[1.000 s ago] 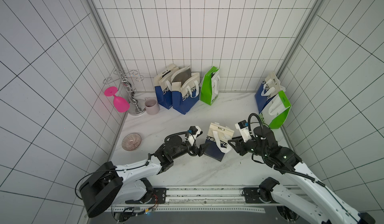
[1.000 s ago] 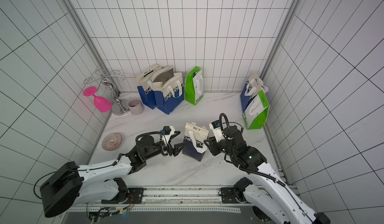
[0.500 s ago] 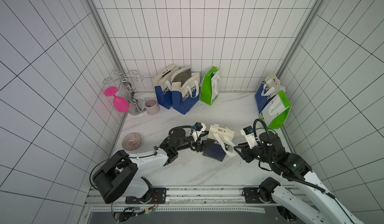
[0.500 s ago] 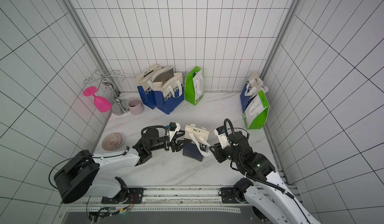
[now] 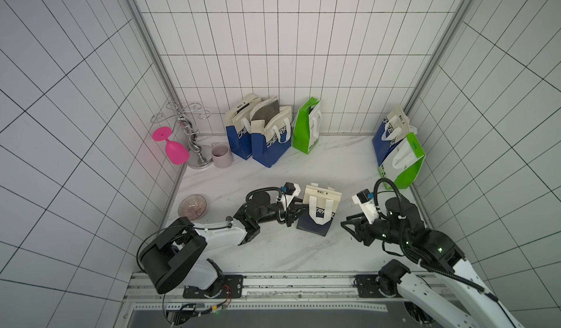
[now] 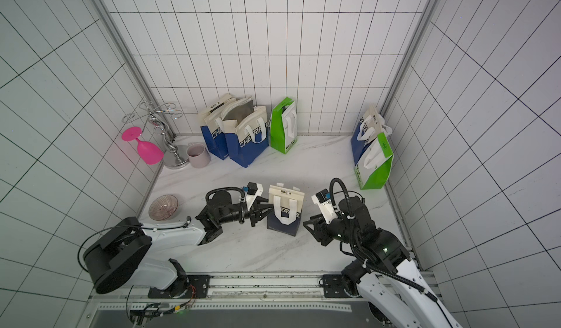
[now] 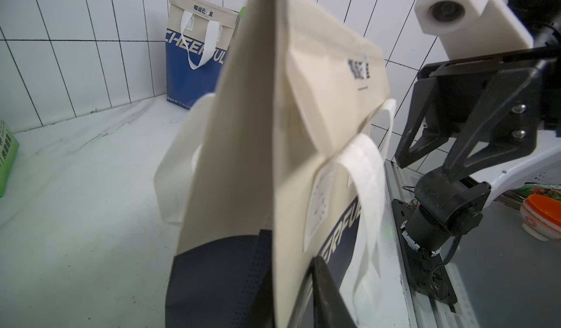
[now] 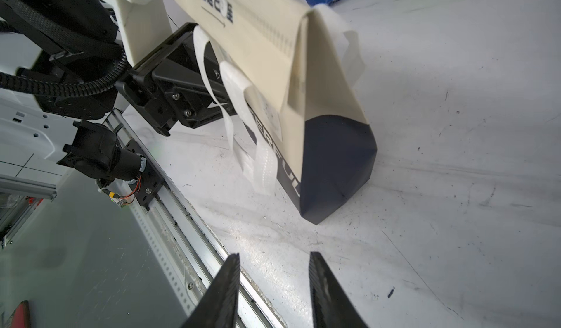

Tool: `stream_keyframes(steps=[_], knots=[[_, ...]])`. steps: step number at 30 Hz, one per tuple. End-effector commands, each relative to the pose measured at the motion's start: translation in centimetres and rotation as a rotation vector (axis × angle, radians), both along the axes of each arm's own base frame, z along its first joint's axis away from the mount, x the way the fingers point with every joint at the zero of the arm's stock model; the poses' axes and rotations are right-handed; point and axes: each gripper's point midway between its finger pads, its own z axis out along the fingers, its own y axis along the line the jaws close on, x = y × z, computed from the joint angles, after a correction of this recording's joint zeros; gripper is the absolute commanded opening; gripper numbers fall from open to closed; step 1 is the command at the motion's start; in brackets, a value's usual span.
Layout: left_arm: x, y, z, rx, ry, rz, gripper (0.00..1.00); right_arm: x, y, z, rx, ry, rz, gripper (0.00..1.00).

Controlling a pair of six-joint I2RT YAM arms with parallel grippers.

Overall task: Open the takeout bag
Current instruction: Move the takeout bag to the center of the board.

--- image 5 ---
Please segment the green white bag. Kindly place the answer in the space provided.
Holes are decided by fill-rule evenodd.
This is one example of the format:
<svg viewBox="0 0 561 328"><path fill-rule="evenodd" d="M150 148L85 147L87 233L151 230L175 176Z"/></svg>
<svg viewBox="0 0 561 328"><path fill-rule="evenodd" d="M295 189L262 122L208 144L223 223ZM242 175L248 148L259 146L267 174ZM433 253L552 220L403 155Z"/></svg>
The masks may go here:
<svg viewBox="0 0 561 328"><path fill-rule="evenodd" d="M320 99L311 97L298 110L295 119L292 146L298 151L309 154L317 144L321 128Z"/></svg>
<svg viewBox="0 0 561 328"><path fill-rule="evenodd" d="M407 189L417 178L425 156L415 133L409 133L384 159L378 172L381 177L391 180L398 189Z"/></svg>

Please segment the blue cheerful bag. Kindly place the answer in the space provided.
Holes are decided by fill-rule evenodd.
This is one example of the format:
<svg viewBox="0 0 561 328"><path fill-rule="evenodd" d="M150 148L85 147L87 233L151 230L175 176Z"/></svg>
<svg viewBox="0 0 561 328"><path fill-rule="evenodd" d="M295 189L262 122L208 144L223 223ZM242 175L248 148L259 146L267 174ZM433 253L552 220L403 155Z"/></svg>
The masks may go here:
<svg viewBox="0 0 561 328"><path fill-rule="evenodd" d="M248 160L252 155L250 113L262 100L248 94L225 115L225 129L233 154Z"/></svg>
<svg viewBox="0 0 561 328"><path fill-rule="evenodd" d="M251 110L251 148L254 160L272 167L291 147L292 107L278 98L260 102Z"/></svg>

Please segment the blue Cheerful bag front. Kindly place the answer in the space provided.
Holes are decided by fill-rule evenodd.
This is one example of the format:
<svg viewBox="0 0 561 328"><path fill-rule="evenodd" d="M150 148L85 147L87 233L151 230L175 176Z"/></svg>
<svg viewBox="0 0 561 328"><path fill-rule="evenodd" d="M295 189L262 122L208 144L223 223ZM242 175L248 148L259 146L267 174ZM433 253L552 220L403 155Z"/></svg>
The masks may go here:
<svg viewBox="0 0 561 328"><path fill-rule="evenodd" d="M262 100L248 94L225 115L225 129L233 154L248 160L252 155L250 113Z"/></svg>

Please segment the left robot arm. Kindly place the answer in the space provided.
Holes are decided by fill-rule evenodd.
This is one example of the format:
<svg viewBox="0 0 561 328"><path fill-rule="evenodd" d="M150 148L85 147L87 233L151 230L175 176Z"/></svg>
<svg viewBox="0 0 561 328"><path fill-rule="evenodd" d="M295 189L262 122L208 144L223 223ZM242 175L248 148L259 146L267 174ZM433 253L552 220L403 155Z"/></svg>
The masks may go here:
<svg viewBox="0 0 561 328"><path fill-rule="evenodd" d="M146 238L137 250L137 265L158 294L183 286L208 298L217 297L230 285L210 253L251 242L263 223L276 221L290 227L309 211L298 195L299 187L291 183L266 187L248 193L235 215L222 223L196 224L186 216L177 218Z"/></svg>

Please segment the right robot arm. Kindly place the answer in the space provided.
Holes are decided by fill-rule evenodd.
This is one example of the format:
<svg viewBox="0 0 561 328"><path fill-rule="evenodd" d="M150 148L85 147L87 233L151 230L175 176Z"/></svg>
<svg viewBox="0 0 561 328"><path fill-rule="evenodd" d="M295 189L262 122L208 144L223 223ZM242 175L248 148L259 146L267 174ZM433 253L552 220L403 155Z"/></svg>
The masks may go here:
<svg viewBox="0 0 561 328"><path fill-rule="evenodd" d="M360 297L401 297L412 304L414 316L425 316L443 327L521 327L479 278L460 247L445 233L425 226L416 205L397 195L385 202L383 213L378 197L368 190L352 200L362 212L342 221L344 230L365 246L380 240L384 245L398 245L401 250L393 253L377 274L356 276ZM462 307L434 291L400 257L434 274Z"/></svg>

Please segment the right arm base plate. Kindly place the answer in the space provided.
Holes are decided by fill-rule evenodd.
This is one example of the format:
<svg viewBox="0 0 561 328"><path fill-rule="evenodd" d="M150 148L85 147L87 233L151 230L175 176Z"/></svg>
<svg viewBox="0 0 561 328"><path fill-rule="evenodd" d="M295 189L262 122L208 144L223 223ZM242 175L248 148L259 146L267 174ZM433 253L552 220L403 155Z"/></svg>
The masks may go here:
<svg viewBox="0 0 561 328"><path fill-rule="evenodd" d="M379 299L400 297L397 284L392 280L380 275L356 275L354 286L359 298Z"/></svg>

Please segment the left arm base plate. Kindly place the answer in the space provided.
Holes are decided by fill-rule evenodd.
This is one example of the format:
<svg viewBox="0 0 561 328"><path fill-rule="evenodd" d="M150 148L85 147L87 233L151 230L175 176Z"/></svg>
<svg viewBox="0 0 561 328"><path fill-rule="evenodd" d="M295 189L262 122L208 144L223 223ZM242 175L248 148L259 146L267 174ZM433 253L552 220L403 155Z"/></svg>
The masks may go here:
<svg viewBox="0 0 561 328"><path fill-rule="evenodd" d="M242 275L222 275L208 288L200 289L186 286L183 290L184 299L213 300L239 299L242 297L244 277Z"/></svg>

